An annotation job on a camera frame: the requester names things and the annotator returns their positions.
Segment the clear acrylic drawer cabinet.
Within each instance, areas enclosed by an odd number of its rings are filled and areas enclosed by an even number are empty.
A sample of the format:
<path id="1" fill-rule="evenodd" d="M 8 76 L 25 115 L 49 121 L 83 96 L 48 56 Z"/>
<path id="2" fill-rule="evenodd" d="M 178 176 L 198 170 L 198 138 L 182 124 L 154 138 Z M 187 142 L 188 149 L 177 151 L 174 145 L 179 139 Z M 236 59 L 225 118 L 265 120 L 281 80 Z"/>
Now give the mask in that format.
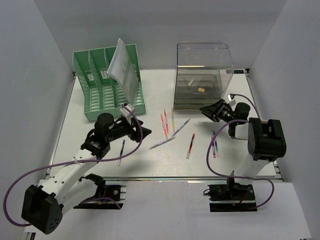
<path id="1" fill-rule="evenodd" d="M 197 110 L 222 99 L 234 74 L 228 44 L 182 41 L 176 46 L 174 110 Z"/>

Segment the clear plastic document folder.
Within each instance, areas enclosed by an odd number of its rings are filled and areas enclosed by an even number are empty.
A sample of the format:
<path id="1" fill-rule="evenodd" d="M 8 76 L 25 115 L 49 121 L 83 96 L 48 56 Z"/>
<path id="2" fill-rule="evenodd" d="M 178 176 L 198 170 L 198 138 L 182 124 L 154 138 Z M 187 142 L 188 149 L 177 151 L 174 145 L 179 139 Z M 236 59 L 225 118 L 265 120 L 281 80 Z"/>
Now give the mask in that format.
<path id="1" fill-rule="evenodd" d="M 137 102 L 139 79 L 124 42 L 119 38 L 107 74 L 116 80 L 126 100 Z"/>

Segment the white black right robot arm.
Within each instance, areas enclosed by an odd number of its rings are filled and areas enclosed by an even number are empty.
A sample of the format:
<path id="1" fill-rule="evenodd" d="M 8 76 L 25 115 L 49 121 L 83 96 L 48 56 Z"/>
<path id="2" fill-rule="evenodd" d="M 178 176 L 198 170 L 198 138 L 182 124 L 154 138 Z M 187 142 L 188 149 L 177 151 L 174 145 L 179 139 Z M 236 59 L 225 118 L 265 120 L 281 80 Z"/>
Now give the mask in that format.
<path id="1" fill-rule="evenodd" d="M 244 193 L 242 185 L 250 185 L 266 165 L 286 154 L 287 144 L 281 121 L 277 119 L 264 121 L 259 117 L 249 117 L 251 107 L 247 103 L 239 102 L 235 105 L 235 109 L 232 109 L 230 104 L 220 99 L 199 110 L 213 122 L 225 122 L 216 134 L 228 127 L 231 139 L 247 141 L 247 156 L 239 168 L 232 171 L 229 176 L 210 169 L 217 176 L 236 179 L 225 187 L 229 198 L 236 200 L 242 196 Z"/>

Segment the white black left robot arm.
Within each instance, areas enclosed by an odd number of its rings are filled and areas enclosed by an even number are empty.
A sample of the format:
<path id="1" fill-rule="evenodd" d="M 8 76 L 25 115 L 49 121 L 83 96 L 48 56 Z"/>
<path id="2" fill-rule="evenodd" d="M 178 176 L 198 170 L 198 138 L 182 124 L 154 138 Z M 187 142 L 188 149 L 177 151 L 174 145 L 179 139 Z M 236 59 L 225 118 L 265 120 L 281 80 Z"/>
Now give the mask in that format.
<path id="1" fill-rule="evenodd" d="M 62 221 L 63 215 L 83 201 L 103 199 L 105 180 L 96 174 L 86 174 L 110 151 L 110 143 L 129 137 L 139 143 L 152 133 L 140 120 L 121 116 L 117 120 L 110 113 L 97 117 L 80 146 L 73 163 L 39 186 L 31 185 L 24 194 L 21 217 L 42 233 L 51 234 Z"/>

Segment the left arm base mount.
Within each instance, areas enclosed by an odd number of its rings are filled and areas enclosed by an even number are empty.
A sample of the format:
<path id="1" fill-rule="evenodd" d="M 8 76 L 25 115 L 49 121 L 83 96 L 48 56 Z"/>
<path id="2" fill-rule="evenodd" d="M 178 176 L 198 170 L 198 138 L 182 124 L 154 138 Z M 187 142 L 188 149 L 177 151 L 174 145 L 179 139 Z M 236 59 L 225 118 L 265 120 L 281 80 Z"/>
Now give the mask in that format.
<path id="1" fill-rule="evenodd" d="M 78 183 L 93 184 L 94 195 L 87 197 L 74 209 L 120 210 L 124 205 L 127 186 L 121 183 L 107 183 L 101 176 L 90 173 L 82 176 Z"/>

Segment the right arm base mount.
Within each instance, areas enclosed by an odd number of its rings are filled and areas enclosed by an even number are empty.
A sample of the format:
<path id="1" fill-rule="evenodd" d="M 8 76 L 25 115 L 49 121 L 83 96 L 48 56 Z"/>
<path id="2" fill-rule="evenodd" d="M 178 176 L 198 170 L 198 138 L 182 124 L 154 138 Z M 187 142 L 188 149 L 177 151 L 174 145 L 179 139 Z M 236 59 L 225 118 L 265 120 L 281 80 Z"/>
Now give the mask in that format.
<path id="1" fill-rule="evenodd" d="M 209 184 L 203 195 L 209 197 L 210 212 L 256 212 L 258 210 L 253 179 L 257 176 L 254 171 L 243 176 L 232 172 L 230 175 L 218 174 L 226 178 L 225 183 Z"/>

